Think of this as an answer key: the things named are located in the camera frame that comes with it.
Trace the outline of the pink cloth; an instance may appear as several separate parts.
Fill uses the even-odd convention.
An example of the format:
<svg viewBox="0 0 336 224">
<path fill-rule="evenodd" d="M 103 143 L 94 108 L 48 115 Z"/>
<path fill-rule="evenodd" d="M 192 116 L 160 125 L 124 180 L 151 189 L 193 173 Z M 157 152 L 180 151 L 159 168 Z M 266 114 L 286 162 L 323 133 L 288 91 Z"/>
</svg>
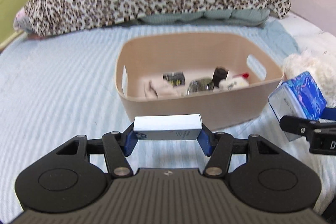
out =
<svg viewBox="0 0 336 224">
<path fill-rule="evenodd" d="M 144 85 L 144 93 L 147 99 L 156 99 L 169 96 L 178 96 L 173 86 L 164 79 L 150 80 Z"/>
</svg>

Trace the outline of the dark green snack packet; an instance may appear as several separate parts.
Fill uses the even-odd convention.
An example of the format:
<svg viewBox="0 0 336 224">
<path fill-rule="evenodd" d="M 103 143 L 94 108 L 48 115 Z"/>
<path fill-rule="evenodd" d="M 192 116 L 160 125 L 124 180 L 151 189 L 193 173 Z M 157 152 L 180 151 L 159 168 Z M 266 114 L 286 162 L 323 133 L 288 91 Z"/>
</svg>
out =
<svg viewBox="0 0 336 224">
<path fill-rule="evenodd" d="M 198 92 L 206 92 L 212 91 L 214 89 L 214 83 L 211 78 L 202 78 L 197 80 L 192 80 L 189 83 L 189 87 L 187 88 L 186 94 L 198 93 Z"/>
</svg>

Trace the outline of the white mattress pad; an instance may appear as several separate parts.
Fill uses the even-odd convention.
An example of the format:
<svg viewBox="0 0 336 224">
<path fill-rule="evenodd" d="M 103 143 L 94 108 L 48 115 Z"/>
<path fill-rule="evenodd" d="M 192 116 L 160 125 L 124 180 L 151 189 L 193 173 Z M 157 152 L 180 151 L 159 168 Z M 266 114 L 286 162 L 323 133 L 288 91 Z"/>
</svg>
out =
<svg viewBox="0 0 336 224">
<path fill-rule="evenodd" d="M 294 13 L 288 13 L 284 19 L 271 17 L 278 21 L 296 41 L 301 52 L 308 51 L 313 56 L 335 58 L 335 36 L 310 23 Z"/>
</svg>

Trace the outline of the small dark printed box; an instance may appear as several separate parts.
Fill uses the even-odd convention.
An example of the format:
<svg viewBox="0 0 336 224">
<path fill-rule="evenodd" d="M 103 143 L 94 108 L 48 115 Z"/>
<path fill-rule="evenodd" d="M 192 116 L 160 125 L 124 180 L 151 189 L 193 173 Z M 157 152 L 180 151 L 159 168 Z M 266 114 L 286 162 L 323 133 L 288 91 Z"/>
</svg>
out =
<svg viewBox="0 0 336 224">
<path fill-rule="evenodd" d="M 171 72 L 163 74 L 163 79 L 173 87 L 185 85 L 185 75 L 183 72 Z"/>
</svg>

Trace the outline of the blue patterned tissue pack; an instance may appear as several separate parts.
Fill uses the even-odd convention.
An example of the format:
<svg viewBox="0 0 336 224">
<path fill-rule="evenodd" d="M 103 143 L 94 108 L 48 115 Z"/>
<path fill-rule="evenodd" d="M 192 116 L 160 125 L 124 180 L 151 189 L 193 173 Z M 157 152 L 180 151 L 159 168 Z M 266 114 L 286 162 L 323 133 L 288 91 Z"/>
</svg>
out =
<svg viewBox="0 0 336 224">
<path fill-rule="evenodd" d="M 268 103 L 277 120 L 293 116 L 319 121 L 327 102 L 309 72 L 303 72 L 280 84 L 268 97 Z M 284 132 L 289 141 L 301 136 Z"/>
</svg>

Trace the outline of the white rectangular box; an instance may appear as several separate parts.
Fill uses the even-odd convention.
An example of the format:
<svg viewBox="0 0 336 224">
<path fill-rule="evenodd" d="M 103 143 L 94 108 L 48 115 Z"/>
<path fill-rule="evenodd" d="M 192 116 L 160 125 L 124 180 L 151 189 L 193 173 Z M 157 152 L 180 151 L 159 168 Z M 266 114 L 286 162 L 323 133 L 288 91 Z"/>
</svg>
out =
<svg viewBox="0 0 336 224">
<path fill-rule="evenodd" d="M 200 114 L 135 117 L 133 131 L 143 140 L 195 140 L 202 130 Z"/>
</svg>

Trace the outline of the beige plastic basket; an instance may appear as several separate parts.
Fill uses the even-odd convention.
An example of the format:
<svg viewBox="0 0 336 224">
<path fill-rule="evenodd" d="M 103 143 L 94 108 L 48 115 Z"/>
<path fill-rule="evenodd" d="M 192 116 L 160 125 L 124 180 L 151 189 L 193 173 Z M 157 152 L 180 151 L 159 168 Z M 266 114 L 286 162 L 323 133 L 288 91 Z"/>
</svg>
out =
<svg viewBox="0 0 336 224">
<path fill-rule="evenodd" d="M 130 119 L 200 114 L 214 130 L 259 116 L 282 77 L 280 67 L 250 40 L 193 32 L 126 42 L 115 84 Z"/>
</svg>

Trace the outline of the blue striped bed sheet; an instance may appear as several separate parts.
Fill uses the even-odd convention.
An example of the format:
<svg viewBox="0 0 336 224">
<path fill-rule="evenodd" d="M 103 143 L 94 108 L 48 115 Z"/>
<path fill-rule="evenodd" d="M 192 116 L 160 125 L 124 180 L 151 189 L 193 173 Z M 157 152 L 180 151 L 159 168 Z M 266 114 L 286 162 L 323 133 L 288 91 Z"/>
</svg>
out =
<svg viewBox="0 0 336 224">
<path fill-rule="evenodd" d="M 75 135 L 96 139 L 130 125 L 114 85 L 114 66 L 126 41 L 202 31 L 245 36 L 278 65 L 299 53 L 294 38 L 276 20 L 262 28 L 201 20 L 175 26 L 123 24 L 41 40 L 21 36 L 12 42 L 1 53 L 1 221 L 11 222 L 22 212 L 14 183 L 27 166 Z M 256 119 L 223 131 L 244 139 L 260 134 L 313 169 L 322 181 L 317 213 L 335 197 L 335 156 L 309 153 L 305 138 L 288 142 L 268 104 Z M 128 161 L 133 170 L 203 169 L 208 158 L 196 141 L 140 141 Z"/>
</svg>

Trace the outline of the white fluffy plush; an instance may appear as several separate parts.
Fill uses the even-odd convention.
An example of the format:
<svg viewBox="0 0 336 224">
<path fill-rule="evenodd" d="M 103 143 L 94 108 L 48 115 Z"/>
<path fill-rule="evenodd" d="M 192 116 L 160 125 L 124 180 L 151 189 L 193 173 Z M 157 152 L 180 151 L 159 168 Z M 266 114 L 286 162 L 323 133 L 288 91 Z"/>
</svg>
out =
<svg viewBox="0 0 336 224">
<path fill-rule="evenodd" d="M 287 79 L 309 72 L 327 101 L 327 107 L 335 108 L 335 52 L 305 50 L 294 53 L 284 59 L 282 69 Z"/>
</svg>

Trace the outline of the hello kitty plush toy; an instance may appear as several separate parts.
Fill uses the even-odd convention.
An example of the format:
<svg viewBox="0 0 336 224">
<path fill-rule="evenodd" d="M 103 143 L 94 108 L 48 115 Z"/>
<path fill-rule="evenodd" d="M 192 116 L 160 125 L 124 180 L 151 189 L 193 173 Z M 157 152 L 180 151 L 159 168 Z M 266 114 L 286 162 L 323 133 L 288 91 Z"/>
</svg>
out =
<svg viewBox="0 0 336 224">
<path fill-rule="evenodd" d="M 249 87 L 248 77 L 248 73 L 243 73 L 222 79 L 218 84 L 218 88 L 226 91 L 247 88 Z"/>
</svg>

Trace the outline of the light teal quilt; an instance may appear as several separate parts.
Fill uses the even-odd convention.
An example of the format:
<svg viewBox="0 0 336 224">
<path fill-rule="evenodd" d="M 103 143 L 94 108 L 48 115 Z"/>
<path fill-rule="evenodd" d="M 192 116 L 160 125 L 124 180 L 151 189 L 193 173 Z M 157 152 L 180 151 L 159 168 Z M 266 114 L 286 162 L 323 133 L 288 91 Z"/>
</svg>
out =
<svg viewBox="0 0 336 224">
<path fill-rule="evenodd" d="M 156 14 L 140 18 L 139 20 L 152 25 L 213 20 L 223 22 L 225 25 L 258 27 L 263 25 L 269 16 L 269 9 L 211 10 L 193 13 Z"/>
</svg>

